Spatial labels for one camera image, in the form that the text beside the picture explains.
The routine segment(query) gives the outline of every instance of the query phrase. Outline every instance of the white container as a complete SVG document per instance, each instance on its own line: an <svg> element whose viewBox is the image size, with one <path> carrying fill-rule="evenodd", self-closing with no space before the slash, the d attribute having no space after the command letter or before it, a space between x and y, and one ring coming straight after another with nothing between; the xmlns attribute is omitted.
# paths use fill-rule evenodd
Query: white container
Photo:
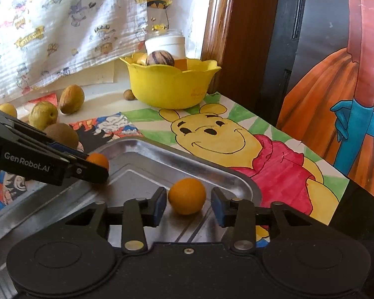
<svg viewBox="0 0 374 299"><path fill-rule="evenodd" d="M181 30L165 29L148 34L147 54L154 51L166 51L175 60L186 58L186 39Z"/></svg>

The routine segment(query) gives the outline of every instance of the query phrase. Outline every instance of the orange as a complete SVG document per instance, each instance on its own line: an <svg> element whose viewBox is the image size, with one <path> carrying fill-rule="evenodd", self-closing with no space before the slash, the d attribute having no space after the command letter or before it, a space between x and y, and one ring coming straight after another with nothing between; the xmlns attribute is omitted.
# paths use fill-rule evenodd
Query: orange
<svg viewBox="0 0 374 299"><path fill-rule="evenodd" d="M200 211L205 203L205 187L196 178L184 178L170 188L168 200L178 214L192 215Z"/></svg>
<svg viewBox="0 0 374 299"><path fill-rule="evenodd" d="M105 157L105 155L100 154L98 152L92 152L87 158L86 161L100 165L107 170L110 169L110 164L108 162L108 159Z"/></svg>

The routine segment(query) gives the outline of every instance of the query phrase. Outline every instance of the screw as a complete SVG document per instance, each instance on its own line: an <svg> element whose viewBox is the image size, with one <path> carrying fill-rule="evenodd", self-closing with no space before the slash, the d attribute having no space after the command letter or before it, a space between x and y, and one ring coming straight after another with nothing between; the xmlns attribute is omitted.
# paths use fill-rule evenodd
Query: screw
<svg viewBox="0 0 374 299"><path fill-rule="evenodd" d="M253 243L249 240L238 240L234 243L234 248L239 251L248 251L252 249L253 246Z"/></svg>
<svg viewBox="0 0 374 299"><path fill-rule="evenodd" d="M194 249L192 249L192 248L185 248L183 252L184 252L184 254L192 254L192 253L194 253L195 251L194 251Z"/></svg>
<svg viewBox="0 0 374 299"><path fill-rule="evenodd" d="M130 240L125 243L125 249L129 251L138 251L144 247L144 243L139 240Z"/></svg>

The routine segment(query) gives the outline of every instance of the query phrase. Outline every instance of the orange dress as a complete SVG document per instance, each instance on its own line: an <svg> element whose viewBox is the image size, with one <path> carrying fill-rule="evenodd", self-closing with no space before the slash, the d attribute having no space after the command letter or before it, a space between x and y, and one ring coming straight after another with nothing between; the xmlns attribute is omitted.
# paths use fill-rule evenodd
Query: orange dress
<svg viewBox="0 0 374 299"><path fill-rule="evenodd" d="M347 48L313 67L288 93L277 128L333 164L340 143L330 108L353 98L374 106L374 0L349 0ZM348 176L374 195L374 137L366 135Z"/></svg>

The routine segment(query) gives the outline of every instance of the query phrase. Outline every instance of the metal tray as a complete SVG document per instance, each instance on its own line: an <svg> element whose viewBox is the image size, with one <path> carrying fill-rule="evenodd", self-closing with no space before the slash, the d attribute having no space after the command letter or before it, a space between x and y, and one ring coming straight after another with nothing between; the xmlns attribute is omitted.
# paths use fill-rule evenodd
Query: metal tray
<svg viewBox="0 0 374 299"><path fill-rule="evenodd" d="M229 199L248 199L257 206L261 202L258 186L247 176L146 138L119 139L97 151L110 160L107 185L93 186L74 180L67 181L62 188L45 185L0 217L0 225L14 225L16 221L8 219L20 219L28 213L23 223L0 239L0 299L16 295L5 266L12 245L94 201L105 201L109 207L121 206L128 199L150 198L159 186L169 189L185 177L201 180L207 192L202 211L183 217L175 214L168 203L160 225L144 228L149 246L154 241L220 241L226 229L217 225L210 208L213 187L219 187ZM121 226L111 226L108 241L113 246L120 246L121 230Z"/></svg>

